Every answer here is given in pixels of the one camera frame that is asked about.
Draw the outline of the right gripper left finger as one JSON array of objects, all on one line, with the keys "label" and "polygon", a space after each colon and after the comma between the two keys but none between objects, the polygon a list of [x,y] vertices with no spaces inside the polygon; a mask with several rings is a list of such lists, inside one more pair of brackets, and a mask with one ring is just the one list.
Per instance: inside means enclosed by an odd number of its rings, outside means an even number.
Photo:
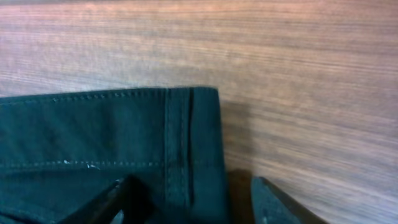
[{"label": "right gripper left finger", "polygon": [[110,224],[119,213],[121,223],[144,223],[154,211],[148,188],[128,175],[115,181],[61,224]]}]

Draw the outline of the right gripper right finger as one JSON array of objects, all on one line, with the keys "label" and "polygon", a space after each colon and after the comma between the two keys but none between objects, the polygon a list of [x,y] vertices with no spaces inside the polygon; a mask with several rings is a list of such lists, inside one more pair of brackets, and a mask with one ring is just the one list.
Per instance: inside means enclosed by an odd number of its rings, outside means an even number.
[{"label": "right gripper right finger", "polygon": [[251,180],[251,202],[257,224],[327,224],[263,177]]}]

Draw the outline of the black shorts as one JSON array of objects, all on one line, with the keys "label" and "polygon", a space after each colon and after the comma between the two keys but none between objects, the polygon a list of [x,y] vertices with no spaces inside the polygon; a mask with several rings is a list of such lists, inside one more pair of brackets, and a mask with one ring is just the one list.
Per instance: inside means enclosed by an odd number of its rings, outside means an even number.
[{"label": "black shorts", "polygon": [[229,223],[218,91],[1,99],[2,223],[57,223],[127,175],[161,204],[146,223]]}]

